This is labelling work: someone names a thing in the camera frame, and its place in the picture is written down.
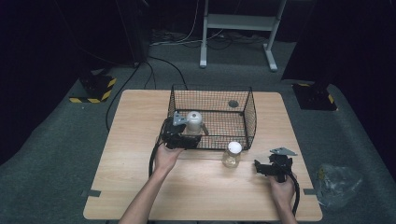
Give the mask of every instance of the white lid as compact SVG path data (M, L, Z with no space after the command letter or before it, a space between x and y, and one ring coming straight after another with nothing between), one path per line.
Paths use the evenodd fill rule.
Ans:
M190 123L202 123L202 115L200 113L198 113L197 111L191 111L188 115L187 115L187 120Z
M242 151L242 146L238 142L231 142L230 144L228 144L228 149L232 153L237 154Z

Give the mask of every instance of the black cable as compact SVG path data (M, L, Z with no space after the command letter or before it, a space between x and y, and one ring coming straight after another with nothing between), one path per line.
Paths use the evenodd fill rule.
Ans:
M256 38L249 39L247 36L244 35L232 36L228 33L225 34L226 34L225 36L214 38L213 40L217 42L224 42L224 40L232 40L233 44L256 44L256 43L264 42L266 40L264 37L259 37L259 36Z
M124 84L121 86L121 88L117 91L116 95L114 96L113 100L111 101L110 105L108 106L107 112L106 112L106 128L107 131L110 131L110 128L108 126L108 112L110 111L111 106L113 105L114 101L116 100L117 96L120 94L120 92L122 91L122 89L125 87L125 85L129 82L129 80L131 80L131 78L134 76L134 74L137 72L137 70L139 69L140 64L136 67L136 69L132 72L131 76L128 77L128 79L124 82Z
M103 61L103 62L105 62L105 63L111 63L111 64L115 64L115 65L118 65L118 66L124 66L124 67L134 67L133 64L122 64L122 63L114 63L114 62L111 62L110 60L101 58L101 57L99 57L99 56L97 56L97 55L95 55L95 54L93 54L93 53L90 53L89 51L85 50L82 46L80 46L80 45L78 44L78 42L77 42L75 36L73 35L72 28L70 27L69 23L68 23L67 20L66 20L66 17L65 17L64 14L62 13L62 10L61 10L61 7L60 7L59 4L58 4L58 1L57 1L57 0L53 0L53 2L55 3L56 7L58 8L59 13L61 14L62 20L64 21L64 24L65 24L65 26L66 26L66 28L67 28L67 31L69 32L69 34L71 35L71 37L72 37L72 39L73 39L74 45L75 45L78 49L80 49L80 50L83 51L84 53L90 55L91 57L93 57L93 58L95 58L95 59L98 59L98 60L101 60L101 61Z
M150 73L150 75L149 75L149 77L148 77L148 80L147 80L146 83L145 83L145 87L144 87L143 89L144 89L144 90L146 89L146 86L148 85L148 83L149 83L149 81L151 80L151 77L152 77L152 79L154 80L154 90L157 90L157 82L155 81L154 70L152 69L151 64L149 64L148 62L145 62L145 63L149 66L149 68L150 68L150 70L151 70L151 73Z
M195 28L195 23L196 23L197 15L198 15L198 7L199 7L199 0L197 0L197 4L196 4L196 8L195 8L194 22L193 22L193 24L192 24L190 33L189 33L187 36L185 36L184 38L181 38L181 39L179 39L179 40L176 40L176 41L174 41L174 42L159 42L159 43L152 43L151 46L166 45L166 44L172 44L172 43L181 43L182 41L185 41L185 40L189 39L189 37L191 36L191 34L192 34L192 32L194 31L194 28Z
M277 164L278 167L280 167L280 169L282 169L282 171L283 171L286 175L288 175L288 176L291 178L291 180L292 180L293 183L294 183L294 190L295 190L295 192L296 192L296 199L295 199L295 201L294 201L294 206L293 206L291 212L294 214L294 216L296 216L297 207L298 207L298 204L299 204L299 202L300 202L300 185L299 185L299 183L297 182L297 179L294 177L294 175L293 175L292 172L287 171L285 168L283 168L283 166L281 166L281 165L280 165L279 163L277 163L276 161L275 161L275 163Z
M201 47L201 43L200 43L199 45L197 45L197 46L189 46L188 44L189 44L189 43L182 44L182 46L184 46L184 47L186 47L186 48L189 48L189 49L198 49L198 48Z
M163 126L161 127L160 134L158 135L157 142L155 143L154 148L153 148L152 151L151 151L151 155L150 155L150 157L149 157L149 163L148 163L148 177L150 177L150 176L152 175L152 170L153 170L152 167L153 167L153 164L154 164L155 155L157 154L158 147L159 147L161 144L163 144L163 142L160 143L160 142L161 142L161 139L162 139L162 137L163 137L163 129L165 128L165 124L169 121L169 119L170 119L170 118L167 118L167 119L165 119L165 120L163 121Z
M208 43L207 43L206 45L207 45L207 47L210 48L210 49L222 50L222 49L227 49L228 47L230 47L232 43L233 43L233 40L231 39L231 41L228 43L228 45L226 45L226 46L223 47L223 48L219 48L219 49L211 47Z
M165 62L165 63L169 63L168 61L166 61L166 60L164 60L164 59L155 58L155 57L152 57L152 56L148 56L148 57L149 57L149 58L152 58L152 59L155 59L155 60L159 60L159 61ZM180 69L178 69L178 68L177 68L174 64L172 64L172 63L169 63L169 64L172 65L174 68L176 68L176 70L178 71L178 73L179 73L180 76L181 76L181 79L183 80L184 85L187 86L186 80L184 79L183 74L181 73Z

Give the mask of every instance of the yellow black warning tape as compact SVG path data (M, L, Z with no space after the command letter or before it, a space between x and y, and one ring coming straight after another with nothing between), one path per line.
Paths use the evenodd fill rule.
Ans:
M101 98L90 98L90 97L69 97L69 101L72 103L92 103L98 104L105 102L110 96L111 90L113 90L114 84L116 83L116 78L111 79L107 84L107 89Z

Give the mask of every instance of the wooden table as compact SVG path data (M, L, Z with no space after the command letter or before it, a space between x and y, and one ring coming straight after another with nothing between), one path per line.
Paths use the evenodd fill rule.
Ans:
M149 156L166 118L170 91L125 91L108 135L92 190L87 219L120 219L149 175ZM257 130L249 151L236 169L221 163L221 151L185 150L166 178L152 207L151 220L279 220L269 181L256 174L254 160L269 163L270 149L286 147L298 154L292 170L298 176L301 199L297 219L321 220L290 119L281 95L253 92Z

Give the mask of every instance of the human arm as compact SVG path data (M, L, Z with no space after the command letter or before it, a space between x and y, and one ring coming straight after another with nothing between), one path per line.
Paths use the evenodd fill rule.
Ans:
M169 149L160 144L155 156L154 172L143 188L137 193L120 219L120 224L145 224L149 219L151 207L160 191L163 181L176 164L183 148Z
M272 175L268 175L268 179L271 183L272 196L280 221L283 224L297 223L297 220L291 211L291 199L295 192L293 180L287 176L285 182L278 183L276 178Z

